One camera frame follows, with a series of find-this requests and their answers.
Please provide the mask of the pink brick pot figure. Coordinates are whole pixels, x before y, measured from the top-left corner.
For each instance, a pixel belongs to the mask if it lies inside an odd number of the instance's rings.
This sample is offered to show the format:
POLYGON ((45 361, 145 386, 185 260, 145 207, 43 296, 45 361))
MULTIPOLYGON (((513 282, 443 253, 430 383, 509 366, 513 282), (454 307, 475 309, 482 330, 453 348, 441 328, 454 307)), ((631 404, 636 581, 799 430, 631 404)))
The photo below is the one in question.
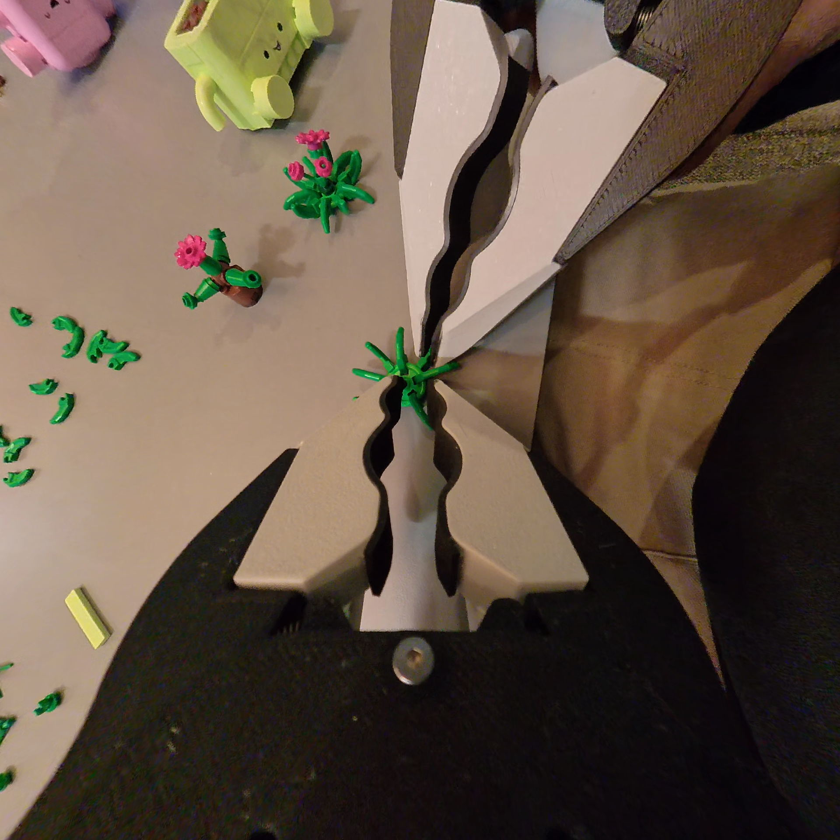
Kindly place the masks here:
POLYGON ((111 37, 112 1, 2 1, 3 53, 25 75, 71 71, 94 61, 111 37))

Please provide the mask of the pile of small flower bricks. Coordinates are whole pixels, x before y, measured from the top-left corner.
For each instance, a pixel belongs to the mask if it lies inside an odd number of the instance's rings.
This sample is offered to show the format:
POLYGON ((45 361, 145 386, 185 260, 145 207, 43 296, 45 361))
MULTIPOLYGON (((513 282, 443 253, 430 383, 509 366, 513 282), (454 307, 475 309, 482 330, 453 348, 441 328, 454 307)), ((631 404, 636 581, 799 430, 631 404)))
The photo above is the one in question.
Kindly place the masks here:
MULTIPOLYGON (((62 703, 64 699, 64 692, 62 689, 57 689, 53 692, 48 693, 44 697, 38 700, 38 704, 33 711, 33 714, 37 717, 42 716, 46 713, 50 713, 55 711, 62 703)), ((1 743, 4 743, 8 733, 17 722, 16 715, 2 715, 1 716, 1 743)), ((5 791, 8 786, 10 786, 16 778, 16 769, 11 765, 8 767, 2 767, 1 772, 1 791, 5 791)))

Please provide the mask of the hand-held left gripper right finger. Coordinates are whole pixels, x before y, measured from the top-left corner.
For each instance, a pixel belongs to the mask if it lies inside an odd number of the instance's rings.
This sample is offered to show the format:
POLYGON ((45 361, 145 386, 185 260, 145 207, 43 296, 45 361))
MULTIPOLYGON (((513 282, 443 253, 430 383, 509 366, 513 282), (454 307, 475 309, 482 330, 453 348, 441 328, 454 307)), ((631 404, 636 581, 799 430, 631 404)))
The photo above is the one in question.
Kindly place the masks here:
POLYGON ((499 598, 584 589, 588 573, 525 447, 445 383, 429 393, 429 415, 446 481, 436 569, 458 628, 476 627, 499 598))

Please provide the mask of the group of loose green leaves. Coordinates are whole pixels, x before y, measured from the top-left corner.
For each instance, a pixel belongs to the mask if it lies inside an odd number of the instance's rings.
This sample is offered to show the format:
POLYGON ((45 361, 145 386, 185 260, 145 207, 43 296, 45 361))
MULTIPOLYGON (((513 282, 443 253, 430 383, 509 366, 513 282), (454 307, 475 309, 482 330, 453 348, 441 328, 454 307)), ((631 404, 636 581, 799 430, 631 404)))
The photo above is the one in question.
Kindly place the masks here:
MULTIPOLYGON (((21 328, 31 327, 34 316, 17 307, 8 310, 12 323, 21 328)), ((86 330, 71 316, 59 315, 51 320, 54 330, 67 333, 68 341, 61 348, 61 357, 65 360, 76 358, 82 352, 85 358, 92 364, 97 364, 106 359, 108 369, 121 371, 128 364, 140 361, 141 353, 132 350, 130 342, 119 341, 109 335, 106 329, 100 329, 88 337, 86 330)), ((60 382, 54 377, 46 377, 41 381, 27 385, 29 393, 33 396, 53 396, 57 394, 60 382)), ((56 410, 49 419, 51 426, 58 426, 67 421, 73 414, 76 407, 76 396, 74 393, 65 392, 57 396, 56 410)), ((2 482, 10 489, 24 487, 35 475, 36 469, 24 467, 22 469, 10 469, 18 464, 24 451, 32 443, 32 437, 19 436, 9 437, 1 428, 1 451, 2 451, 2 482)))

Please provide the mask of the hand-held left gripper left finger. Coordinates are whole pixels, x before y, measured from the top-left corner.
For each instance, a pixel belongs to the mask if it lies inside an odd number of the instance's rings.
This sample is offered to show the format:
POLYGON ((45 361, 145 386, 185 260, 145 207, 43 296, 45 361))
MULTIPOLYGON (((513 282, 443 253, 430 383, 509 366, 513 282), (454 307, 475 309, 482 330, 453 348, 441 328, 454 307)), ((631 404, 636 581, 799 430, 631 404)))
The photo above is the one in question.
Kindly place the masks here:
POLYGON ((242 589, 330 597, 361 625, 382 590, 393 536, 381 478, 391 463, 402 381, 386 377, 305 439, 234 575, 242 589))

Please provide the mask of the green bush with pink flowers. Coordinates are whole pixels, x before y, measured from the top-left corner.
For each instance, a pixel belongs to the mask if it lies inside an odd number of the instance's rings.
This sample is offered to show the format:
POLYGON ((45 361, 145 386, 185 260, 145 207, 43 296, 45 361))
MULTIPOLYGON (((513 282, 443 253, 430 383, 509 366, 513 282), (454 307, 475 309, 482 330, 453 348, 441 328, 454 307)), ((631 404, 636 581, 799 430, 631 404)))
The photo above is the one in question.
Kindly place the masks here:
POLYGON ((361 153, 347 150, 335 160, 329 137, 329 131, 323 129, 297 134, 296 141, 306 148, 306 155, 302 161, 289 163, 283 171, 297 187, 283 203, 284 210, 299 218, 318 219, 326 234, 330 233, 333 215, 350 214, 350 202, 375 203, 373 196, 358 186, 361 153))

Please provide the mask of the lime green brick pot figure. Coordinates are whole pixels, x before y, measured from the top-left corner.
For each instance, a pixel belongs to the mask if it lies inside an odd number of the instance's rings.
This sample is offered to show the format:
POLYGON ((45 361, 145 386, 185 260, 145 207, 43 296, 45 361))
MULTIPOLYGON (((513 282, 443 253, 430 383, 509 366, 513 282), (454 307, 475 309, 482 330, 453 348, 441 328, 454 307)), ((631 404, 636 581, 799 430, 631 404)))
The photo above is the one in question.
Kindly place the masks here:
POLYGON ((330 1, 184 1, 164 47, 195 81, 216 131, 261 130, 295 108, 290 79, 314 39, 333 31, 330 1))

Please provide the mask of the green spiky plant base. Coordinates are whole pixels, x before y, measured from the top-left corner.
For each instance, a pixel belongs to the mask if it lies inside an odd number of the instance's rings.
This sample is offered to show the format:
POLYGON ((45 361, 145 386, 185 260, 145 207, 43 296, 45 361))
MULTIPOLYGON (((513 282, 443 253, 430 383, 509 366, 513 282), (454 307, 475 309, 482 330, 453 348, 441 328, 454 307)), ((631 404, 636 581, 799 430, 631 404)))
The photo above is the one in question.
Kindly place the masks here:
POLYGON ((399 327, 395 333, 395 358, 393 360, 373 342, 366 342, 364 346, 381 363, 385 372, 381 374, 353 368, 352 373, 373 382, 379 382, 386 376, 400 378, 403 382, 401 406, 411 407, 420 421, 428 429, 432 429, 433 425, 426 408, 427 385, 437 377, 458 370, 459 363, 456 360, 451 360, 445 364, 432 367, 431 351, 426 352, 417 361, 411 362, 408 360, 405 349, 405 330, 403 327, 399 327))

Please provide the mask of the lime green flat tile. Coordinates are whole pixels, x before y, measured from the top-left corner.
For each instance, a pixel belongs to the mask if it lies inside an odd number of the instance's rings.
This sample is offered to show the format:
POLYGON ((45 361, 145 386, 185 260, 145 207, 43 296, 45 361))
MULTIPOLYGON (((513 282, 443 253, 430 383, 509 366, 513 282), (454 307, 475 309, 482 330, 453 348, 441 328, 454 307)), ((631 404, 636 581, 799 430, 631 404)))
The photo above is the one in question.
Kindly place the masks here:
POLYGON ((99 649, 110 639, 110 626, 84 588, 70 591, 65 604, 93 649, 99 649))

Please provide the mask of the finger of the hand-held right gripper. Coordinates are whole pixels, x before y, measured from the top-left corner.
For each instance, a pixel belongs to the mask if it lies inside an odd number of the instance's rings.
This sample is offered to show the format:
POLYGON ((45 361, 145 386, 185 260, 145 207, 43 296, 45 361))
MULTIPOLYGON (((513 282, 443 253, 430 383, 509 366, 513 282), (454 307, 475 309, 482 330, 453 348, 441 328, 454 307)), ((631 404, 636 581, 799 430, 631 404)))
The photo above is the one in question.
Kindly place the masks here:
POLYGON ((396 4, 396 173, 416 354, 435 346, 471 207, 529 89, 531 34, 477 2, 396 4))
POLYGON ((469 350, 557 273, 561 246, 665 87, 612 58, 542 94, 516 147, 506 212, 440 325, 441 361, 469 350))

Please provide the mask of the person's right hand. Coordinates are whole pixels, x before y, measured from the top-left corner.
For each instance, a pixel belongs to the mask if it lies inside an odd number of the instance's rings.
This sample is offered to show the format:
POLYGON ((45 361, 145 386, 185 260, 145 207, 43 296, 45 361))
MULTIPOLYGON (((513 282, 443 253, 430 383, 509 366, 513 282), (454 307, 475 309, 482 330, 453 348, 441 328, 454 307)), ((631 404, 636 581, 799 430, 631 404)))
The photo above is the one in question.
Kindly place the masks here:
POLYGON ((839 2, 803 1, 744 96, 734 132, 763 129, 839 99, 839 2))

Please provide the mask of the pink flower on brown stem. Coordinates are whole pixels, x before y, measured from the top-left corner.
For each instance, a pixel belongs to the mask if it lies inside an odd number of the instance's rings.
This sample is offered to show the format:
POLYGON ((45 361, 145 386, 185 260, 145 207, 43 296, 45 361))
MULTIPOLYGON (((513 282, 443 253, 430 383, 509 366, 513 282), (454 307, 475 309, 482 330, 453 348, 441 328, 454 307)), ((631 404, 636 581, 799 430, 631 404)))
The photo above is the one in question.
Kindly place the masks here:
POLYGON ((250 308, 263 294, 261 275, 252 269, 242 269, 233 264, 225 243, 225 232, 219 228, 209 231, 212 253, 207 253, 207 242, 199 235, 190 234, 180 241, 175 250, 175 260, 184 269, 199 268, 204 274, 202 282, 193 292, 182 296, 182 303, 195 309, 201 302, 218 293, 225 295, 244 308, 250 308))

